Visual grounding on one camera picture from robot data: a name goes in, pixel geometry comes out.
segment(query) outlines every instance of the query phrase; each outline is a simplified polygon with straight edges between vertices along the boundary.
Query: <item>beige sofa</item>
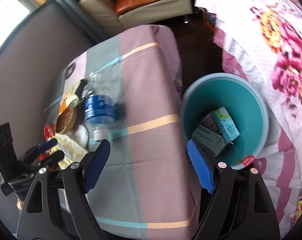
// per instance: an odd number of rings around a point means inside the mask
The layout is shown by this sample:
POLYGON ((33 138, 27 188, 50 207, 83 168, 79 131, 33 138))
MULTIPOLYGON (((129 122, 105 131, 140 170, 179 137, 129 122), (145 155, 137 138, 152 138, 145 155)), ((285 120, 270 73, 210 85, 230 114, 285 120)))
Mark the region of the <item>beige sofa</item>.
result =
POLYGON ((160 20, 192 14, 191 0, 77 0, 109 36, 160 20))

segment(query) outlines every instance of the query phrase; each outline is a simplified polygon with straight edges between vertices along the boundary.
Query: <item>red can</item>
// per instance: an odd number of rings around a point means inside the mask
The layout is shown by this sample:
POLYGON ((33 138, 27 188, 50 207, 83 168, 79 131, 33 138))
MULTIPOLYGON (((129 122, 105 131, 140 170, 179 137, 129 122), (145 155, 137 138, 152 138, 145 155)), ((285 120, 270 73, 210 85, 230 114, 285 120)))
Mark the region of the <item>red can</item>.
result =
POLYGON ((43 129, 45 139, 48 141, 52 136, 56 134, 56 125, 53 123, 48 123, 43 129))

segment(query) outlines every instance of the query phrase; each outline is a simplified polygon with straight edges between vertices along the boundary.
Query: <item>wooden floor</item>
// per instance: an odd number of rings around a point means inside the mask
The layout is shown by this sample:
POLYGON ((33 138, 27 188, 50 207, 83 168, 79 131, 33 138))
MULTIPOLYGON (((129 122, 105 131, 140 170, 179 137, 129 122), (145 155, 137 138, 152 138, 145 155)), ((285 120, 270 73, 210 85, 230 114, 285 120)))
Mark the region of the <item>wooden floor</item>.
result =
POLYGON ((212 33, 204 26, 202 14, 159 21, 155 24, 171 28, 178 43, 182 60, 183 93, 198 78, 207 74, 223 72, 222 49, 213 43, 212 33))

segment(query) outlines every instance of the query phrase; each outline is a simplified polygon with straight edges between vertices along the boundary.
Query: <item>metal screw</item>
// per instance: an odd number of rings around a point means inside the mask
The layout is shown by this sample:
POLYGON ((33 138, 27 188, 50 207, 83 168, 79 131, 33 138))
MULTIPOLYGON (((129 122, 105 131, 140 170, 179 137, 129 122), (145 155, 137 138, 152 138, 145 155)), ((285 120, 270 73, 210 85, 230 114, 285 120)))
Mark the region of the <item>metal screw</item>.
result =
POLYGON ((258 174, 259 171, 256 168, 251 168, 250 170, 253 174, 258 174))
POLYGON ((77 169, 80 166, 79 163, 71 163, 71 168, 72 169, 77 169))
POLYGON ((224 162, 219 162, 218 163, 218 166, 221 168, 221 169, 225 169, 227 167, 226 163, 224 162))
POLYGON ((47 171, 46 168, 41 168, 41 169, 39 170, 39 173, 40 173, 40 174, 44 174, 46 171, 47 171))

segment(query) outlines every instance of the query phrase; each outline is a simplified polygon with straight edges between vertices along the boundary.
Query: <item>blue gripper pad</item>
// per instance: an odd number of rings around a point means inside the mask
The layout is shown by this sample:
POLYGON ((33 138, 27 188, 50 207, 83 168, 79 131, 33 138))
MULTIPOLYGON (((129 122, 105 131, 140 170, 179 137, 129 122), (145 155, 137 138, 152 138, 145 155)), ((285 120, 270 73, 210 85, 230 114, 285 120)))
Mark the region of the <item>blue gripper pad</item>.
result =
POLYGON ((103 143, 102 147, 99 147, 97 150, 99 150, 99 152, 97 153, 85 173, 83 184, 84 194, 87 194, 89 190, 93 189, 97 184, 101 172, 110 156, 110 143, 106 141, 105 143, 103 143))
POLYGON ((188 141, 188 155, 198 175, 201 187, 207 189, 211 194, 215 189, 212 171, 192 139, 188 141))

